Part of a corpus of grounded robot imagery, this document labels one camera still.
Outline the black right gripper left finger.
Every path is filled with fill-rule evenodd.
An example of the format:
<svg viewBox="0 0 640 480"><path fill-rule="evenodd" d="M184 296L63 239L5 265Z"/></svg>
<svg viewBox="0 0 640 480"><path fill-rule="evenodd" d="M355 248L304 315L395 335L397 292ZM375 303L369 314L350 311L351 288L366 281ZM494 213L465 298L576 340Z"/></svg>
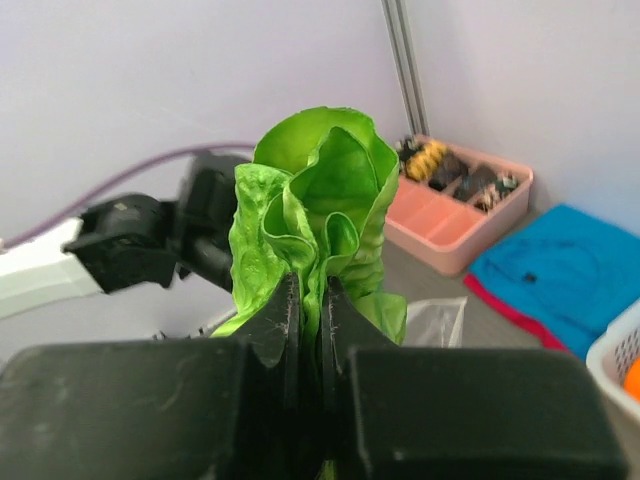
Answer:
<svg viewBox="0 0 640 480"><path fill-rule="evenodd" d="M38 346L1 375L5 479L299 479L299 286L233 335Z"/></svg>

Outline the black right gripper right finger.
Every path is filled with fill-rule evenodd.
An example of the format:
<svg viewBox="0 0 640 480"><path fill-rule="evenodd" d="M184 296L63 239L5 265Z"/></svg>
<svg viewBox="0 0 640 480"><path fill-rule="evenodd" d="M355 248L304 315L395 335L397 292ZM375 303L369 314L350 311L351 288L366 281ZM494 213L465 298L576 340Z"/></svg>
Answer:
<svg viewBox="0 0 640 480"><path fill-rule="evenodd" d="M401 347L331 278L320 327L323 439L341 479L625 479L574 356Z"/></svg>

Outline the clear zip top bag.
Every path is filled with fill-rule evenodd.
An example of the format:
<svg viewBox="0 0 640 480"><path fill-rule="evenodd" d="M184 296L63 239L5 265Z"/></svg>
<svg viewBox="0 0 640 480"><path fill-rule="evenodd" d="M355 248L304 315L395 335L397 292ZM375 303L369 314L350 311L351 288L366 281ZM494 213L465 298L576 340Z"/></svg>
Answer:
<svg viewBox="0 0 640 480"><path fill-rule="evenodd" d="M462 345L467 297L425 299L407 307L405 347L457 348Z"/></svg>

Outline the green lettuce leaf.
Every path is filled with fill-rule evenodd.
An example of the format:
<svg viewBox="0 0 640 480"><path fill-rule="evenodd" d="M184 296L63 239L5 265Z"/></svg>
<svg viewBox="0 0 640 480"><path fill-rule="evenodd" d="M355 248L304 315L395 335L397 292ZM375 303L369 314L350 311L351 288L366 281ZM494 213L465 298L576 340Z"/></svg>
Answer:
<svg viewBox="0 0 640 480"><path fill-rule="evenodd" d="M304 342L316 340L331 276L358 312L394 343L403 341L407 302L384 292L381 258L399 162L370 117L350 108L300 111L263 136L235 179L229 243L237 312L216 335L238 330L281 277L294 273Z"/></svg>

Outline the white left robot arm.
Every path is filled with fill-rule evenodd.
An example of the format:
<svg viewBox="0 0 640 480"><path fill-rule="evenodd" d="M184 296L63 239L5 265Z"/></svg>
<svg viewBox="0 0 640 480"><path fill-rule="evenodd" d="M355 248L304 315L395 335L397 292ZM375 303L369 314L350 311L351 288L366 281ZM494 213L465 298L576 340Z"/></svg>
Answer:
<svg viewBox="0 0 640 480"><path fill-rule="evenodd" d="M1 256L1 316L144 283L169 288L190 274L231 291L235 169L245 161L200 151L176 199L121 195L9 249Z"/></svg>

